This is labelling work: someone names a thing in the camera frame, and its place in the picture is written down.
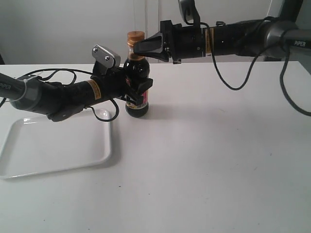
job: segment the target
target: metal bracket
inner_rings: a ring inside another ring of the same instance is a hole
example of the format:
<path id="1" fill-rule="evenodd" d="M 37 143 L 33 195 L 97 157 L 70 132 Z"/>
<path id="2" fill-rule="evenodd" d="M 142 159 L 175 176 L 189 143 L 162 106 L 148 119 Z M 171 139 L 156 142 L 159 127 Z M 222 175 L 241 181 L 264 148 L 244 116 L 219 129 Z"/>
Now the metal bracket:
<path id="1" fill-rule="evenodd" d="M 107 70 L 112 67 L 118 67 L 121 63 L 121 57 L 114 51 L 101 45 L 94 45 L 92 50 L 92 56 L 97 62 L 103 65 L 105 70 L 102 70 L 106 74 Z"/>

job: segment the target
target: yellow label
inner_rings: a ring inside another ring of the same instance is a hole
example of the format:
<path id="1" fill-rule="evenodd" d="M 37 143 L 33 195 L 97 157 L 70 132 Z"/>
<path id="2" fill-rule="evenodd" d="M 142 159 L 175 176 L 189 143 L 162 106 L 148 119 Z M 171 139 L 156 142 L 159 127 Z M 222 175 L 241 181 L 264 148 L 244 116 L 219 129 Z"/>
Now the yellow label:
<path id="1" fill-rule="evenodd" d="M 212 52 L 211 46 L 213 46 L 213 43 L 214 43 L 214 29 L 213 28 L 210 29 L 210 33 L 211 33 L 211 36 L 212 36 L 212 38 L 211 38 L 212 39 L 212 45 L 209 42 L 208 30 L 207 29 L 205 30 L 206 54 Z"/>
<path id="2" fill-rule="evenodd" d="M 88 80 L 87 82 L 88 84 L 90 84 L 90 86 L 93 89 L 95 100 L 99 100 L 102 97 L 102 93 L 101 93 L 101 89 L 99 88 L 98 84 L 92 79 Z"/>

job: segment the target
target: soy sauce bottle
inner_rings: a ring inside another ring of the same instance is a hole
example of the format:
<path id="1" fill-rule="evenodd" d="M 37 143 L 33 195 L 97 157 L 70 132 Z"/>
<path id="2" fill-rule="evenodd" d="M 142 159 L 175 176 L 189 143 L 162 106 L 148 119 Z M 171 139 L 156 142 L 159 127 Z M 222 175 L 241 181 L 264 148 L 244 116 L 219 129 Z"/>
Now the soy sauce bottle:
<path id="1" fill-rule="evenodd" d="M 127 34 L 127 45 L 129 52 L 127 59 L 124 62 L 123 68 L 127 74 L 127 83 L 134 89 L 136 88 L 135 86 L 138 84 L 139 80 L 148 78 L 150 72 L 150 66 L 146 58 L 143 56 L 138 56 L 133 52 L 133 45 L 143 39 L 145 39 L 144 32 L 133 31 Z M 142 96 L 143 103 L 141 105 L 135 105 L 131 103 L 129 101 L 131 100 L 130 97 L 126 97 L 127 102 L 125 108 L 128 114 L 132 117 L 142 117 L 148 112 L 148 91 L 144 92 Z"/>

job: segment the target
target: bottle label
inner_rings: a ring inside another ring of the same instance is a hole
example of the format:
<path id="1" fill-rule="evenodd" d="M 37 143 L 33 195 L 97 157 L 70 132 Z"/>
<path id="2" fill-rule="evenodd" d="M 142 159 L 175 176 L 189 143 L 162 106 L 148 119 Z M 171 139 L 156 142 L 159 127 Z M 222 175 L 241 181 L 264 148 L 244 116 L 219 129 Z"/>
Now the bottle label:
<path id="1" fill-rule="evenodd" d="M 127 101 L 126 106 L 131 108 L 131 109 L 142 109 L 142 108 L 146 107 L 148 104 L 148 90 L 145 91 L 144 94 L 142 94 L 142 96 L 144 97 L 144 100 L 143 100 L 141 105 L 134 105 L 133 103 Z"/>

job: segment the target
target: bottle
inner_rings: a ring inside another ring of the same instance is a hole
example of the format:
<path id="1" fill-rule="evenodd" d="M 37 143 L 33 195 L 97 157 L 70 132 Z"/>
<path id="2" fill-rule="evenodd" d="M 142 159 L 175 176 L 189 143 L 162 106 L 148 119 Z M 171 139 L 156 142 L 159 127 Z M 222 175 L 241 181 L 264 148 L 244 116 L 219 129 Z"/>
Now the bottle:
<path id="1" fill-rule="evenodd" d="M 124 62 L 123 68 L 127 74 L 127 83 L 135 89 L 137 81 L 141 79 L 147 79 L 150 66 L 148 61 L 143 56 L 138 56 L 133 52 L 133 45 L 145 39 L 145 33 L 140 31 L 133 31 L 127 34 L 127 45 L 129 47 L 129 52 L 126 61 Z M 133 103 L 127 101 L 125 108 L 129 115 L 132 117 L 142 117 L 148 112 L 149 103 L 148 103 L 148 91 L 142 94 L 143 103 L 141 105 L 134 105 Z"/>

